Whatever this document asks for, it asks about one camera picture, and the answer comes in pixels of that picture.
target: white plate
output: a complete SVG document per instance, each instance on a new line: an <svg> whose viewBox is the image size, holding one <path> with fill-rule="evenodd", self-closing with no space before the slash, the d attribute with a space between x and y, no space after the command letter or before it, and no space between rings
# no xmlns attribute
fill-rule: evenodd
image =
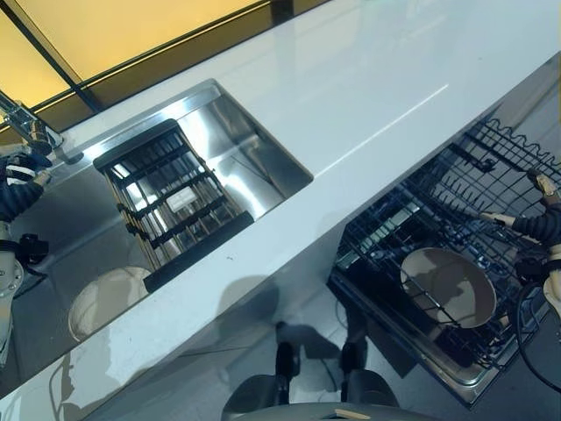
<svg viewBox="0 0 561 421"><path fill-rule="evenodd" d="M451 323L452 317L463 328L485 324L497 304L493 284L485 272L464 256L441 248L421 248L407 256L401 264L401 285L429 317L440 323ZM445 312L420 294L421 289Z"/></svg>

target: window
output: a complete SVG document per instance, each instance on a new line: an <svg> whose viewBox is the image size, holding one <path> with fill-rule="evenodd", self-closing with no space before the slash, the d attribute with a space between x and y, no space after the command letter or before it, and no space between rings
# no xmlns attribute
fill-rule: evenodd
<svg viewBox="0 0 561 421"><path fill-rule="evenodd" d="M61 131L325 1L0 0L0 89Z"/></svg>

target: wire rack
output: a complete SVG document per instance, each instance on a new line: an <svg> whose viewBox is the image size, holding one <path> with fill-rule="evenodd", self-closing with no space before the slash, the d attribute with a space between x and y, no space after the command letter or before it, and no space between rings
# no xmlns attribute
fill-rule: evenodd
<svg viewBox="0 0 561 421"><path fill-rule="evenodd" d="M383 305L394 306L392 310L404 313L422 331L431 331L435 342L452 351L460 365L502 369L500 357L514 337L510 320L521 288L515 262L521 252L542 252L535 243L477 215L481 211L540 214L541 195L526 176L531 168L561 185L553 156L526 137L515 136L511 128L501 127L496 119L481 121L353 219L345 229L337 265L346 270L357 260L367 262L389 282L374 293L382 297ZM497 295L496 311L486 324L462 329L414 277L405 273L401 285L403 259L426 246L460 253L486 271ZM402 300L412 302L403 288L413 288L418 296L425 296L426 304L421 308L419 303L411 304L416 307L412 309L398 303L397 286ZM392 295L384 297L390 289ZM426 315L429 310L444 316L436 321ZM533 307L526 306L526 311L524 319L538 325Z"/></svg>
<svg viewBox="0 0 561 421"><path fill-rule="evenodd" d="M173 120L129 140L96 167L153 269L241 213Z"/></svg>

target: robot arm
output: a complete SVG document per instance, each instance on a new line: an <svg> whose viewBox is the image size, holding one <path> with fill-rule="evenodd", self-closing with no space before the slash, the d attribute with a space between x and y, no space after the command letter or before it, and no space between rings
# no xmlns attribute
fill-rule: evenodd
<svg viewBox="0 0 561 421"><path fill-rule="evenodd" d="M33 154L0 158L0 366L8 356L11 302L25 274L18 261L22 245L13 241L10 223L43 194L50 180L50 175L41 169L43 166L50 166L50 161Z"/></svg>
<svg viewBox="0 0 561 421"><path fill-rule="evenodd" d="M550 276L543 285L543 294L561 319L561 196L557 186L546 175L529 171L528 177L543 194L543 215L514 218L498 213L482 213L481 217L511 227L547 248Z"/></svg>

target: wire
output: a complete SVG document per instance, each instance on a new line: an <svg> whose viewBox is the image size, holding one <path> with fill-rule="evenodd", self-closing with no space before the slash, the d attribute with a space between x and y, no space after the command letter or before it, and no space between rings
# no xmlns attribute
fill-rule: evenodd
<svg viewBox="0 0 561 421"><path fill-rule="evenodd" d="M335 317L337 318L337 321L339 322L341 327L343 327L345 330L348 330L349 326L347 325L347 323L343 322L343 319L341 318L341 315L339 314L339 309L341 308L341 305L342 304L339 300L337 300L335 302Z"/></svg>
<svg viewBox="0 0 561 421"><path fill-rule="evenodd" d="M35 289L40 283L42 283L47 277L47 274L43 274L42 272L38 272L37 270L31 269L28 266L24 266L24 269L31 275L33 276L37 276L38 279L32 284L31 287L28 287L22 291L19 291L14 297L14 300L17 300L18 298L20 298L23 294L27 294L29 291L31 291L32 289Z"/></svg>
<svg viewBox="0 0 561 421"><path fill-rule="evenodd" d="M528 293L536 288L539 287L538 283L531 283L526 285L523 289L522 292L520 293L519 297L518 297L518 303L516 304L516 341L518 342L518 348L520 349L520 355L522 356L522 359L524 360L524 362L526 363L526 365L529 368L529 371L531 371L535 377L537 377L543 384L545 384L546 386L548 386L549 388L552 388L553 390L555 390L557 393L561 393L561 388L555 384L553 384L552 382L550 382L548 379L546 379L545 377L543 377L537 370L536 368L533 366L533 364L530 362L528 355L526 354L526 349L524 347L524 343L522 341L522 327L521 327L521 319L522 319L522 303L524 301L524 299L526 299L526 296L528 295Z"/></svg>
<svg viewBox="0 0 561 421"><path fill-rule="evenodd" d="M320 359L320 361L322 362L323 366L325 367L325 371L327 371L327 375L330 377L331 383L333 383L333 391L337 392L339 390L339 388L337 387L337 382L335 381L335 377L333 377L333 374L331 373L331 370L327 366L327 363L325 362L325 360L322 358L322 359Z"/></svg>

